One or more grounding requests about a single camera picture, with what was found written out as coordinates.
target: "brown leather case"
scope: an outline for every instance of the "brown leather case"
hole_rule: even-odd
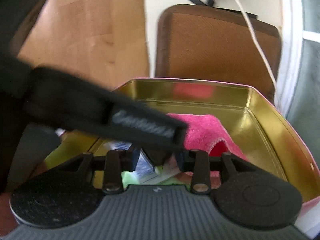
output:
[[[251,19],[277,77],[281,38],[276,27]],[[242,17],[199,5],[174,5],[158,23],[156,77],[250,85],[273,102],[274,88]]]

